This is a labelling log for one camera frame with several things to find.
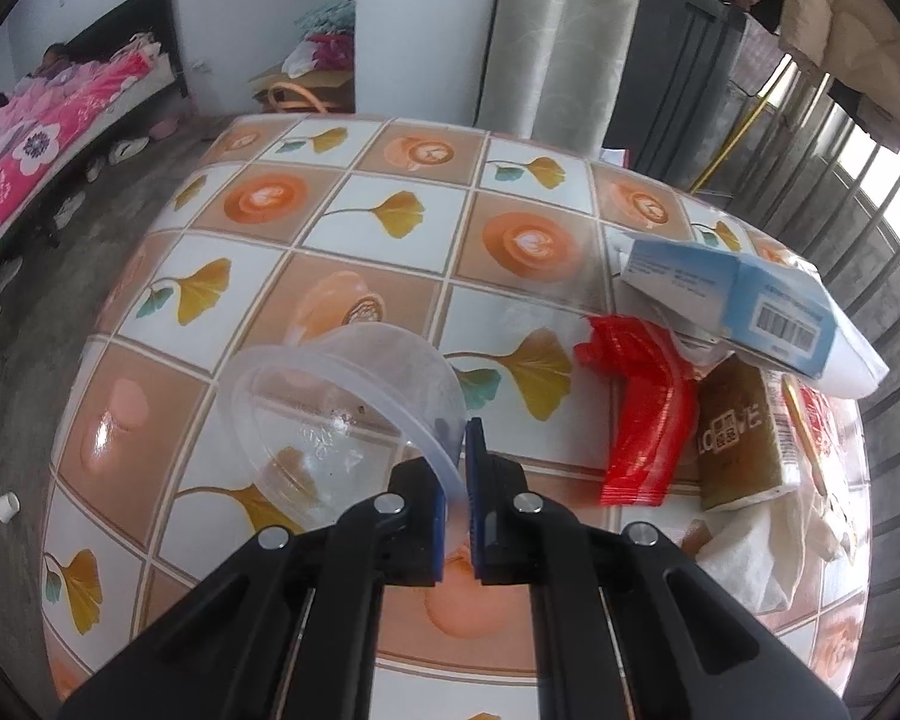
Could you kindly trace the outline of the patterned tile tablecloth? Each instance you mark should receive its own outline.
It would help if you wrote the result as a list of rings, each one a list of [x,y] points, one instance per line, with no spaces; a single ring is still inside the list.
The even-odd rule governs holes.
[[[702,509],[697,470],[702,380],[730,356],[781,374],[797,493],[837,500],[859,546],[811,556],[788,610],[751,614],[844,704],[870,562],[859,400],[738,353],[624,283],[640,238],[746,252],[821,281],[756,226],[562,149],[362,115],[233,122],[113,285],[56,434],[40,583],[61,707],[260,530],[315,532],[233,456],[219,377],[244,349],[354,323],[429,341],[457,376],[464,432],[479,419],[487,450],[520,463],[533,491],[606,532],[649,522],[694,562],[707,538],[696,520],[717,514]],[[660,325],[694,367],[696,427],[658,507],[600,502],[621,385],[574,348],[601,316]],[[460,470],[466,515],[455,530],[445,511],[437,582],[383,592],[364,718],[544,718],[530,590],[484,585],[473,567],[464,438]]]

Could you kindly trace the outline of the red plastic wrapper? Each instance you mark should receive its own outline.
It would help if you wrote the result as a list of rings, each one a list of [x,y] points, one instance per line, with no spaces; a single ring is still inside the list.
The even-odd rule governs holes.
[[[621,385],[600,502],[658,507],[696,427],[694,367],[656,323],[601,316],[589,325],[590,338],[574,348],[575,359]]]

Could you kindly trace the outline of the pile of clothes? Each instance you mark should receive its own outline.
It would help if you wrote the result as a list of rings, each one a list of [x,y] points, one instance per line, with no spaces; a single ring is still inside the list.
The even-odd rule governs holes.
[[[354,68],[356,0],[334,0],[314,8],[295,21],[299,44],[283,60],[287,78],[301,78],[311,71],[351,71]]]

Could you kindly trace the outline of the clear plastic cup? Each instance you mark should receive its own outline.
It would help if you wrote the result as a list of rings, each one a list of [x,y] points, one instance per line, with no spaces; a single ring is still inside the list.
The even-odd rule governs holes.
[[[466,405],[452,366],[425,338],[354,323],[302,344],[244,349],[222,369],[217,413],[235,458],[304,530],[385,491],[390,472],[424,458],[463,527]]]

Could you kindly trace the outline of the metal window railing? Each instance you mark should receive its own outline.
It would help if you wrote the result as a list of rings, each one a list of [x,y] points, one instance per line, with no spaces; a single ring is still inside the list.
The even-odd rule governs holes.
[[[862,130],[824,86],[795,80],[758,125],[730,208],[820,269],[889,374],[860,405],[870,478],[870,580],[844,700],[900,715],[900,151]]]

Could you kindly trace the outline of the pink floral bed quilt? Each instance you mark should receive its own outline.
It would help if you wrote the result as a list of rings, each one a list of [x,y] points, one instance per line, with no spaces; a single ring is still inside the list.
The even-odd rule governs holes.
[[[167,65],[160,43],[136,34],[105,62],[68,62],[20,80],[0,107],[0,226],[105,110]]]

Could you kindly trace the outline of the blue white carton box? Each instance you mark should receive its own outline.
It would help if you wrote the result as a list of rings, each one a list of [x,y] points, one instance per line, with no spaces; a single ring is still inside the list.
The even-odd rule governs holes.
[[[818,278],[746,252],[640,238],[622,279],[728,348],[837,398],[877,390],[888,366]]]

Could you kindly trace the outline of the black cabinet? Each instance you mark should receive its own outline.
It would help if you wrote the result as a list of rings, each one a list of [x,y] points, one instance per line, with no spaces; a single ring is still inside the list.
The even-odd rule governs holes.
[[[639,0],[603,145],[632,171],[679,185],[722,104],[746,15],[725,0]]]

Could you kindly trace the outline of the small white cap on floor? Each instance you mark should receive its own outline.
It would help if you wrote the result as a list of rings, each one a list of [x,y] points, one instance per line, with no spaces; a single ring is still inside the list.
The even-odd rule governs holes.
[[[20,512],[20,500],[16,493],[0,496],[0,522],[9,523]]]

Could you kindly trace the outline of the grey patterned curtain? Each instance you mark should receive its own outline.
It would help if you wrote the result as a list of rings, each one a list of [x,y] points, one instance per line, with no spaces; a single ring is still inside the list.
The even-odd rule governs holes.
[[[496,0],[478,125],[600,153],[640,0]]]

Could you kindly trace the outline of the black headboard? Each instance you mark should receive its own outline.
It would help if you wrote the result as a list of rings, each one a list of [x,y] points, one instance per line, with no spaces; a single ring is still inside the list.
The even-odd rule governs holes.
[[[151,36],[169,59],[173,84],[183,99],[190,96],[176,31],[175,0],[125,0],[64,43],[76,62],[103,60],[127,46],[134,36]]]

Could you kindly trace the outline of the white crumpled tissue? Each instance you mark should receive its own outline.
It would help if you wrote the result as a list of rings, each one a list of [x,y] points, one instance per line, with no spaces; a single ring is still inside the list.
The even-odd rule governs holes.
[[[818,493],[792,491],[704,514],[696,525],[707,535],[697,564],[756,616],[792,606],[811,556],[832,562],[852,557],[859,546],[852,518],[837,500]]]

